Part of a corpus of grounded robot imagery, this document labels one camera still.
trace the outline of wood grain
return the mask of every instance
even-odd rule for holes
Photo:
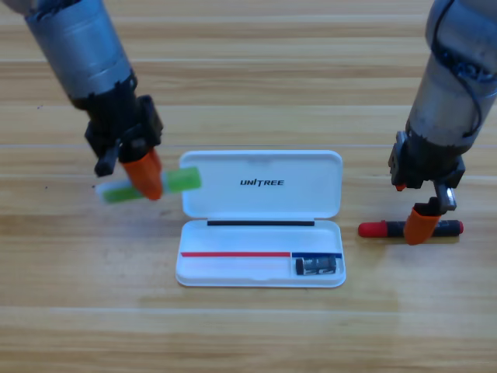
[[[342,156],[348,279],[331,291],[178,285],[180,196],[98,201],[88,119],[0,5],[1,372],[497,371],[497,111],[447,215],[464,222],[459,239],[356,234],[433,195],[396,192],[387,167],[429,56],[432,0],[106,4],[166,125],[166,169],[197,149]]]

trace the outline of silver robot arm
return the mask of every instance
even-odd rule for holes
[[[389,166],[398,190],[434,183],[436,197],[414,210],[439,217],[456,209],[462,155],[497,97],[497,2],[436,0],[426,39],[432,54]]]
[[[112,174],[119,159],[131,182],[158,199],[162,122],[151,97],[134,94],[137,78],[102,0],[3,2],[24,16],[69,100],[89,115],[97,176]]]

